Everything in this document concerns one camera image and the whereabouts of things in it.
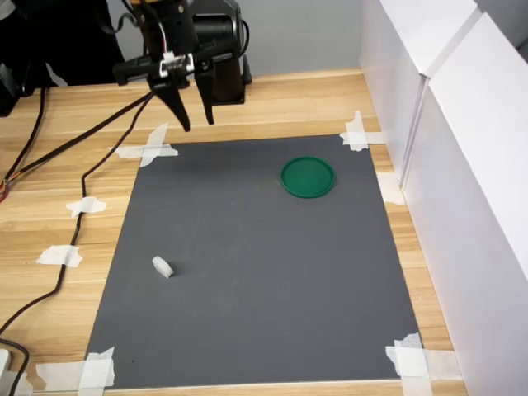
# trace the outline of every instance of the wire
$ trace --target wire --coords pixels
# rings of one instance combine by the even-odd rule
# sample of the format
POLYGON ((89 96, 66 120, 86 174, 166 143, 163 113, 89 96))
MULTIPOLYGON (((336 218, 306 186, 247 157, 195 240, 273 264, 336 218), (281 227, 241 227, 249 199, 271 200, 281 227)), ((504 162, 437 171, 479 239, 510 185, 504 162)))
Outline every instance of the wire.
POLYGON ((15 162, 11 166, 11 169, 9 169, 6 173, 6 176, 4 177, 4 180, 8 180, 9 177, 15 172, 18 165, 20 165, 20 162, 24 157, 27 155, 27 153, 30 151, 31 145, 35 141, 35 138, 39 132, 40 124, 42 123, 42 117, 44 116, 44 109, 45 109, 45 103, 46 103, 46 93, 48 91, 48 88, 43 87, 40 89, 40 108, 39 108, 39 115, 36 117, 35 126, 33 127, 33 130, 31 131, 30 138, 27 140, 26 145, 18 154, 18 157, 16 158, 15 162))
POLYGON ((132 26, 139 27, 139 23, 134 15, 134 10, 132 7, 126 2, 126 0, 121 0, 123 2, 123 5, 126 7, 128 12, 125 12, 123 15, 120 16, 118 22, 117 22, 117 29, 114 29, 111 24, 111 19, 108 14, 108 6, 103 2, 95 1, 92 2, 93 5, 93 14, 96 18, 96 22, 101 28, 101 30, 108 34, 108 35, 116 35, 123 29, 123 25, 125 24, 125 20, 129 21, 132 26))
POLYGON ((159 19, 158 13, 150 4, 145 2, 145 0, 141 0, 141 6, 145 9, 146 12, 150 14, 152 18, 154 18, 156 23, 158 23, 159 30, 162 32, 162 36, 163 36, 163 53, 164 54, 167 53, 168 52, 167 36, 165 35, 165 29, 163 29, 162 21, 161 19, 159 19))
MULTIPOLYGON (((37 159, 33 163, 30 163, 30 164, 26 165, 19 172, 15 173, 13 176, 11 176, 9 178, 9 180, 7 180, 7 183, 11 183, 17 177, 19 177, 21 174, 24 174, 26 172, 29 172, 29 171, 33 170, 33 169, 36 169, 37 167, 39 167, 43 163, 46 163, 50 159, 53 159, 53 158, 57 157, 59 154, 65 152, 66 150, 72 148, 74 145, 76 145, 76 144, 82 142, 83 140, 89 138, 90 136, 92 136, 93 134, 98 132, 99 130, 102 130, 104 127, 106 127, 107 125, 109 125, 113 121, 117 120, 122 115, 126 114, 127 112, 129 112, 130 110, 134 109, 135 107, 139 106, 141 103, 143 103, 147 99, 147 97, 149 95, 150 95, 150 93, 147 93, 146 95, 142 96, 137 101, 134 101, 134 102, 130 103, 128 106, 123 107, 121 110, 117 111, 115 114, 111 115, 106 120, 102 121, 98 125, 96 125, 93 128, 91 128, 90 130, 87 130, 86 132, 84 132, 83 134, 80 134, 76 138, 69 140, 65 144, 59 146, 58 148, 56 148, 55 150, 51 151, 50 153, 47 153, 45 156, 37 159)), ((0 184, 0 194, 2 194, 5 191, 5 189, 6 189, 6 180, 4 179, 4 181, 0 184)))
POLYGON ((244 41, 244 46, 242 48, 242 52, 240 53, 240 56, 244 56, 244 54, 246 54, 246 51, 248 50, 248 46, 249 46, 249 25, 247 22, 245 22, 244 19, 242 19, 242 24, 244 25, 244 30, 246 31, 246 37, 245 37, 245 41, 244 41))
POLYGON ((5 181, 2 182, 2 192, 0 193, 0 204, 5 201, 9 195, 9 184, 5 181))
MULTIPOLYGON (((90 176, 94 171, 96 171, 118 148, 119 146, 123 143, 123 141, 126 139, 126 137, 132 132, 132 130, 134 129, 135 127, 135 124, 139 118, 139 116, 141 115, 141 113, 143 112, 144 108, 148 105, 148 103, 150 102, 150 100, 153 98, 154 94, 153 93, 149 93, 148 95, 146 95, 143 99, 143 103, 141 105, 141 107, 138 109, 138 111, 136 112, 135 116, 134 116, 134 119, 132 120, 132 123, 130 124, 130 127, 126 130, 126 132, 120 137, 120 139, 117 141, 117 143, 114 145, 114 147, 110 150, 109 153, 107 153, 102 159, 101 161, 99 161, 96 165, 94 165, 92 168, 90 168, 90 170, 88 170, 87 172, 85 172, 82 177, 81 177, 81 188, 82 188, 82 198, 86 198, 87 197, 87 188, 86 188, 86 178, 88 176, 90 176)), ((83 222, 83 217, 84 217, 84 213, 81 212, 78 217, 77 217, 77 222, 75 224, 75 231, 73 232, 73 236, 72 236, 72 240, 70 242, 70 245, 72 246, 75 246, 76 242, 77 242, 77 239, 78 239, 78 235, 79 235, 79 232, 81 230, 81 224, 83 222)), ((31 308, 33 305, 35 304, 38 304, 40 301, 43 301, 49 297, 51 297, 52 295, 56 295, 57 293, 59 293, 61 287, 62 287, 62 284, 63 284, 63 281, 64 281, 64 274, 66 273, 66 264, 63 264, 62 266, 60 266, 60 271, 59 271, 59 277, 57 278, 57 283, 55 284, 55 287, 53 290, 51 290, 50 292, 46 293, 45 295, 42 295, 41 297, 39 297, 38 299, 34 299, 33 301, 31 301, 30 303, 24 305, 22 308, 20 308, 18 311, 15 312, 15 314, 13 314, 5 323, 4 325, 0 328, 0 335, 2 335, 6 329, 15 321, 17 320, 17 318, 22 315, 25 311, 27 311, 29 308, 31 308)), ((19 369, 18 373, 16 374, 16 377, 15 377, 15 380, 13 381, 13 384, 12 384, 12 387, 11 387, 11 391, 9 392, 9 396, 13 396, 15 394, 15 391, 17 390, 17 386, 18 386, 18 383, 20 381, 20 378, 24 372, 24 370, 26 369, 27 367, 27 363, 29 362, 29 359, 30 359, 30 353, 27 349, 25 349, 22 345, 18 345, 16 344, 15 342, 11 342, 11 341, 7 341, 7 340, 2 340, 0 339, 0 343, 3 343, 3 344, 6 344, 6 345, 9 345, 11 347, 15 347, 16 349, 18 349, 19 351, 21 351, 22 353, 24 353, 24 362, 22 364, 22 367, 19 369)))
POLYGON ((125 6, 126 11, 128 11, 130 14, 134 15, 134 10, 132 9, 132 6, 129 5, 129 2, 127 2, 126 0, 121 0, 121 2, 125 6))

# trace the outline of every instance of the wooden tabletop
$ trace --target wooden tabletop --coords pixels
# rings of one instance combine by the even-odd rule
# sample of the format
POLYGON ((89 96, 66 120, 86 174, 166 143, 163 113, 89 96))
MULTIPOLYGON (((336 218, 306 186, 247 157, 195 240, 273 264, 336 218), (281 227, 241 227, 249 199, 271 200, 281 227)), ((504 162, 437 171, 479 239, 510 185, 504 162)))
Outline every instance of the wooden tabletop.
MULTIPOLYGON (((48 95, 45 118, 25 163, 39 158, 148 92, 143 83, 126 87, 57 87, 48 95)), ((380 131, 360 70, 298 73, 255 78, 243 106, 214 108, 216 126, 208 126, 194 87, 182 93, 191 118, 185 133, 174 115, 154 98, 125 144, 145 144, 149 133, 169 123, 167 143, 285 136, 340 134, 361 111, 367 132, 380 131)), ((12 114, 0 119, 0 174, 12 165, 35 123, 40 95, 22 98, 12 114)), ((0 323, 22 305, 52 290, 58 266, 36 264, 51 245, 68 244, 75 219, 66 204, 81 199, 81 175, 101 159, 128 128, 134 111, 91 138, 21 177, 0 204, 0 323)), ((370 146, 377 172, 392 172, 384 145, 370 146)), ((36 390, 43 381, 35 364, 81 361, 97 314, 106 277, 138 170, 138 159, 112 156, 87 179, 88 195, 107 203, 106 210, 85 216, 78 239, 79 268, 66 271, 63 289, 24 313, 2 335, 31 352, 28 378, 36 390)), ((405 205, 385 205, 405 279, 426 349, 452 350, 449 334, 432 287, 413 222, 405 205)), ((21 363, 15 354, 12 370, 21 363)), ((466 395, 461 381, 438 381, 435 395, 466 395)), ((139 394, 133 390, 107 391, 139 394)), ((161 389, 153 394, 185 395, 401 395, 399 380, 339 384, 161 389)))

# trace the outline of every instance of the black cable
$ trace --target black cable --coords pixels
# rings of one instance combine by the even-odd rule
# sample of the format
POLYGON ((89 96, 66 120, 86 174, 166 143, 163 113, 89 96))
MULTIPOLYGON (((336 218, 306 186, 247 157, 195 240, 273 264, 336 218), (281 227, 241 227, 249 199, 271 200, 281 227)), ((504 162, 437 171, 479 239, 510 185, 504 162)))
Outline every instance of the black cable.
POLYGON ((152 18, 154 18, 156 23, 158 23, 159 25, 162 24, 162 20, 159 19, 159 15, 156 10, 154 10, 154 8, 150 4, 145 2, 145 0, 141 0, 141 7, 143 7, 145 11, 148 12, 152 18))
POLYGON ((16 171, 18 165, 20 165, 20 162, 24 159, 24 157, 27 155, 27 153, 30 151, 31 145, 35 141, 35 138, 37 134, 39 133, 40 124, 42 123, 42 117, 44 116, 44 109, 45 109, 45 103, 46 103, 46 93, 48 88, 43 87, 40 89, 40 108, 39 108, 39 115, 36 117, 35 126, 33 127, 33 131, 30 134, 30 138, 27 140, 26 145, 18 154, 18 157, 16 158, 15 162, 13 163, 11 169, 9 169, 6 173, 6 176, 3 178, 3 180, 9 180, 9 177, 12 176, 12 174, 16 171))
MULTIPOLYGON (((82 198, 86 198, 87 196, 87 189, 86 189, 86 178, 88 176, 90 176, 94 171, 96 171, 118 148, 119 146, 123 143, 123 141, 126 139, 126 137, 132 132, 132 130, 134 129, 135 127, 135 124, 139 118, 139 116, 141 115, 141 113, 143 112, 144 108, 148 105, 148 103, 150 102, 150 100, 153 98, 154 94, 153 93, 149 93, 147 94, 144 99, 143 99, 143 103, 141 105, 141 107, 138 109, 138 111, 136 112, 135 116, 134 116, 134 119, 132 120, 132 123, 130 124, 130 127, 126 130, 126 132, 120 137, 120 139, 117 141, 117 143, 114 145, 114 147, 110 150, 109 153, 107 153, 101 161, 99 161, 95 166, 93 166, 90 170, 88 170, 87 172, 85 172, 82 177, 81 177, 81 187, 82 187, 82 198)), ((82 221, 83 221, 83 216, 84 216, 84 212, 81 212, 78 217, 77 217, 77 222, 75 224, 75 231, 73 232, 73 236, 72 236, 72 240, 70 242, 70 245, 72 246, 75 246, 76 242, 77 242, 77 239, 78 239, 78 235, 79 235, 79 232, 81 230, 81 224, 82 224, 82 221)), ((31 308, 33 305, 35 304, 38 304, 40 301, 44 300, 44 299, 47 299, 49 297, 51 297, 52 295, 55 295, 57 293, 59 293, 61 287, 62 287, 62 284, 63 284, 63 280, 64 280, 64 274, 66 273, 66 264, 63 264, 61 267, 60 267, 60 271, 59 271, 59 277, 57 279, 57 283, 55 284, 55 287, 53 290, 51 290, 49 293, 46 293, 45 295, 42 295, 41 297, 39 297, 38 299, 34 299, 33 301, 31 301, 30 303, 24 305, 22 308, 20 308, 18 311, 15 312, 14 315, 12 315, 5 323, 4 325, 0 328, 0 335, 2 335, 2 333, 4 333, 6 331, 6 329, 15 321, 17 320, 17 318, 22 315, 25 311, 27 311, 29 308, 31 308)), ((24 353, 24 362, 22 364, 22 367, 19 369, 18 373, 16 374, 16 377, 15 377, 15 380, 13 381, 13 384, 12 384, 12 387, 11 387, 11 391, 9 392, 9 396, 13 396, 15 394, 15 391, 17 390, 17 386, 18 386, 18 383, 20 381, 20 378, 22 376, 22 374, 24 373, 24 370, 26 369, 27 367, 27 364, 29 362, 29 359, 30 359, 30 353, 27 349, 25 349, 22 345, 18 345, 16 344, 15 342, 11 342, 11 341, 8 341, 8 340, 2 340, 0 339, 0 343, 3 343, 3 344, 6 344, 6 345, 9 345, 11 347, 15 347, 16 349, 18 349, 19 351, 21 351, 22 353, 24 353)))
POLYGON ((128 113, 130 110, 132 110, 133 108, 135 108, 136 106, 140 105, 141 103, 143 103, 147 97, 149 97, 151 94, 148 93, 144 96, 142 96, 140 99, 138 99, 137 101, 134 101, 132 103, 130 103, 128 106, 125 106, 123 107, 121 110, 117 111, 114 115, 108 117, 106 120, 102 121, 101 123, 99 123, 98 125, 94 126, 93 128, 91 128, 90 130, 87 130, 86 132, 84 132, 83 134, 80 134, 78 137, 74 138, 74 139, 71 139, 70 141, 66 142, 65 144, 59 146, 58 148, 56 148, 55 150, 51 151, 50 153, 47 153, 45 156, 37 159, 36 161, 34 161, 33 163, 30 163, 29 165, 26 165, 25 167, 23 167, 20 172, 21 173, 25 173, 29 170, 31 170, 32 168, 34 167, 38 167, 39 165, 41 165, 42 163, 46 163, 47 161, 49 161, 50 159, 52 158, 55 158, 57 157, 59 154, 63 153, 64 151, 72 148, 75 144, 78 144, 80 142, 82 142, 83 140, 89 138, 90 136, 92 136, 93 134, 95 134, 96 132, 98 132, 99 130, 102 130, 105 126, 109 125, 110 123, 112 123, 113 121, 117 120, 119 117, 121 117, 122 115, 124 115, 125 113, 128 113))
POLYGON ((128 11, 129 13, 131 13, 132 15, 134 15, 134 10, 132 9, 132 6, 129 5, 129 2, 127 2, 126 0, 121 0, 121 2, 122 2, 123 5, 125 6, 126 11, 128 11))
POLYGON ((242 48, 242 52, 240 53, 240 56, 243 56, 246 54, 246 51, 248 50, 249 46, 249 25, 247 22, 245 22, 244 19, 242 19, 242 24, 244 25, 244 29, 246 30, 246 40, 244 41, 244 47, 242 48))
POLYGON ((116 35, 123 29, 123 25, 125 24, 125 19, 132 24, 133 27, 139 27, 138 22, 135 20, 135 17, 133 15, 130 15, 128 12, 124 13, 120 16, 118 22, 117 22, 117 29, 114 29, 111 26, 108 26, 104 21, 101 20, 100 16, 96 13, 96 20, 97 24, 101 28, 101 30, 108 35, 116 35))

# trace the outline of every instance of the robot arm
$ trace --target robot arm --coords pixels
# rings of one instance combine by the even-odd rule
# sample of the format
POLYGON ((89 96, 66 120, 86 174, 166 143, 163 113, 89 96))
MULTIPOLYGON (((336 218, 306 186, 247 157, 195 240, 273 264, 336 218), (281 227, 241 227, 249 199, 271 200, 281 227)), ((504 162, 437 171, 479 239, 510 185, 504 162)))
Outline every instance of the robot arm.
POLYGON ((120 85, 146 76, 150 89, 187 132, 191 122, 179 90, 189 87, 189 75, 195 75, 210 125, 215 123, 213 105, 245 102, 245 85, 251 83, 243 54, 248 29, 234 0, 194 0, 191 5, 187 0, 132 0, 131 4, 148 55, 114 67, 120 85))

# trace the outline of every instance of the white wall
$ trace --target white wall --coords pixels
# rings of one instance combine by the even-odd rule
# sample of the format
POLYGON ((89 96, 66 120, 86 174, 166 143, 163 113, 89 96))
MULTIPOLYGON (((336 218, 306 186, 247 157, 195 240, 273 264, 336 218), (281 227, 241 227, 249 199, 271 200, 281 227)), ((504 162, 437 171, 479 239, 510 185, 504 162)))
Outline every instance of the white wall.
MULTIPOLYGON (((114 26, 125 11, 108 0, 114 26)), ((358 68, 361 0, 238 0, 251 30, 247 55, 254 75, 358 68)), ((127 26, 117 36, 125 59, 141 55, 143 39, 127 26)))

